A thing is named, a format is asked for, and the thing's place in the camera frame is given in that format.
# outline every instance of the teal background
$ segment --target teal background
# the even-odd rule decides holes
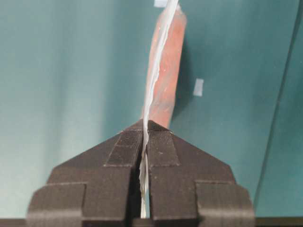
[[[258,217],[303,216],[302,5],[181,0],[170,128],[231,165]],[[139,119],[161,11],[152,0],[0,0],[1,218],[24,217],[55,165]]]

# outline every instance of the white tape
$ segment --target white tape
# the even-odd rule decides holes
[[[203,79],[196,79],[196,83],[195,83],[195,88],[194,88],[194,92],[193,95],[194,96],[200,96],[202,97],[203,94],[203,84],[204,84],[204,80]]]
[[[157,43],[155,46],[154,59],[152,61],[152,68],[150,71],[150,76],[148,76],[147,87],[145,91],[145,100],[143,108],[143,146],[142,146],[142,159],[140,163],[140,191],[141,191],[141,218],[146,218],[148,215],[146,213],[146,204],[145,197],[146,192],[149,190],[149,181],[148,181],[148,162],[146,154],[146,145],[149,140],[148,136],[148,120],[150,115],[150,107],[153,100],[153,91],[156,84],[156,81],[159,77],[160,62],[162,57],[162,52],[166,39],[169,33],[170,24],[174,18],[176,8],[178,6],[178,0],[169,0],[166,8],[162,13],[161,20],[159,21],[159,34]]]
[[[168,0],[155,0],[154,7],[162,8],[166,7]]]

